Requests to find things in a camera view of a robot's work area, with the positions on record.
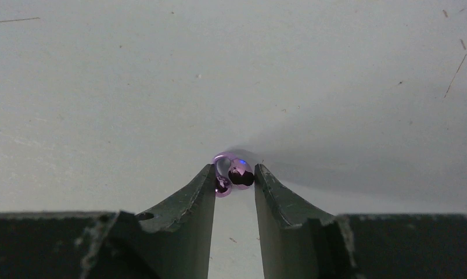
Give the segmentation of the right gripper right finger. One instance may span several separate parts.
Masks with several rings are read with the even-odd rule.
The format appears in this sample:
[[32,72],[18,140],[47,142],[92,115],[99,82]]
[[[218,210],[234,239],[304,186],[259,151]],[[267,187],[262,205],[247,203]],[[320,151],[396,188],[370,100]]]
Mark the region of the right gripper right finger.
[[348,220],[314,206],[263,164],[254,170],[255,203],[265,278],[353,278]]

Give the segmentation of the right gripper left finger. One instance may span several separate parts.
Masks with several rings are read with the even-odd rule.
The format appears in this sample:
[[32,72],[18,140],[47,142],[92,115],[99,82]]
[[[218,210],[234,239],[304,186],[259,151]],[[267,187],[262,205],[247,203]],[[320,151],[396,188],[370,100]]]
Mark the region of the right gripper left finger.
[[207,278],[215,182],[214,166],[207,164],[141,213],[99,217],[80,278]]

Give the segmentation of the purple earbud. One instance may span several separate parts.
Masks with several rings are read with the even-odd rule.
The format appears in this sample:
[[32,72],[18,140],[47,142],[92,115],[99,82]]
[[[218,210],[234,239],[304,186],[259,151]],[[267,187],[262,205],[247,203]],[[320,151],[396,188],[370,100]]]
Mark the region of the purple earbud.
[[215,168],[215,195],[223,198],[236,187],[239,190],[249,189],[254,184],[254,170],[247,161],[231,152],[222,152],[213,157],[211,163]]

